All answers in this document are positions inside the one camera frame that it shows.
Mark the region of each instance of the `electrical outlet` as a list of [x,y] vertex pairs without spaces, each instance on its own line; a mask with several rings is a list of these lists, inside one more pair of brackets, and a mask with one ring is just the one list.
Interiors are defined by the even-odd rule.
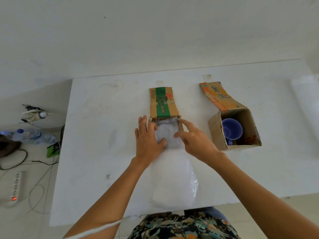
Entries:
[[20,191],[22,186],[22,176],[23,172],[18,172],[14,175],[13,185],[12,185],[12,192],[9,198],[9,205],[15,205],[21,198]]

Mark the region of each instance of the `flattened cardboard box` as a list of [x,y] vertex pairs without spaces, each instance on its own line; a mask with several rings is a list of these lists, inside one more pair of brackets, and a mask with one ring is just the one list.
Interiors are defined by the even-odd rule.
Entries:
[[[260,136],[255,125],[251,111],[234,100],[220,82],[200,83],[205,96],[219,109],[219,112],[208,121],[211,131],[212,141],[220,150],[245,149],[261,146]],[[236,140],[236,144],[228,145],[224,135],[222,120],[233,118],[241,124],[243,128],[242,136]]]
[[150,118],[149,122],[178,117],[178,129],[183,130],[181,116],[175,104],[173,90],[171,87],[150,88]]

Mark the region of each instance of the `hand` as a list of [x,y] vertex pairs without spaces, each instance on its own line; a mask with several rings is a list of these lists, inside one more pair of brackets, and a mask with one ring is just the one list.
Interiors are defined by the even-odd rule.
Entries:
[[143,169],[157,159],[166,146],[165,138],[160,143],[156,142],[154,130],[157,130],[157,125],[149,122],[146,127],[146,122],[146,115],[138,118],[138,128],[135,128],[136,157],[132,160]]
[[186,125],[189,132],[178,131],[174,134],[174,137],[181,137],[185,144],[186,152],[204,163],[208,163],[209,159],[217,154],[222,154],[205,133],[195,127],[193,123],[184,119],[181,122]]

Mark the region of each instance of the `green object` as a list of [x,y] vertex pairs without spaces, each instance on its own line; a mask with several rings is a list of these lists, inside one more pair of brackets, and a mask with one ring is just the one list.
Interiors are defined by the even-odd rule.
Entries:
[[171,114],[169,112],[168,104],[167,104],[167,96],[166,95],[166,89],[165,87],[158,87],[155,88],[155,94],[156,94],[156,113],[157,117],[170,117]]
[[60,146],[59,143],[56,142],[55,144],[47,147],[47,158],[54,157],[55,155],[60,154]]

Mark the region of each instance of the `wrapped package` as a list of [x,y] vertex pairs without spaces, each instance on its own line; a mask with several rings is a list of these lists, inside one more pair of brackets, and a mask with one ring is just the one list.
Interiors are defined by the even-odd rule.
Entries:
[[177,117],[157,121],[156,141],[166,139],[167,145],[151,164],[155,207],[170,210],[189,209],[195,201],[198,181],[190,157],[181,138],[173,138],[178,132]]

